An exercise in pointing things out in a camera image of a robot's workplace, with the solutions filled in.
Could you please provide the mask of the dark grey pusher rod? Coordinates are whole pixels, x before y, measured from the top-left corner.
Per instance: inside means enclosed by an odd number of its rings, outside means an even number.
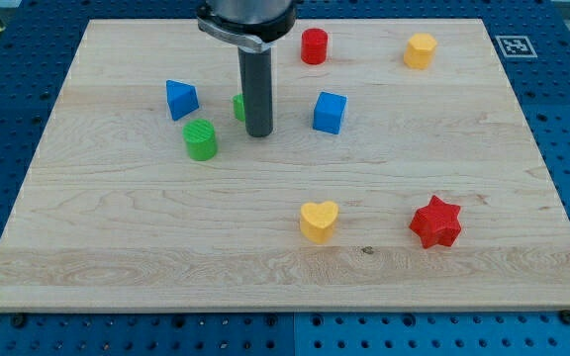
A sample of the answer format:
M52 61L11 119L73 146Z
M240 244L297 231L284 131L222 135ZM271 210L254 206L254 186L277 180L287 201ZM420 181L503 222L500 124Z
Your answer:
M237 50L246 132L266 137L273 131L271 49Z

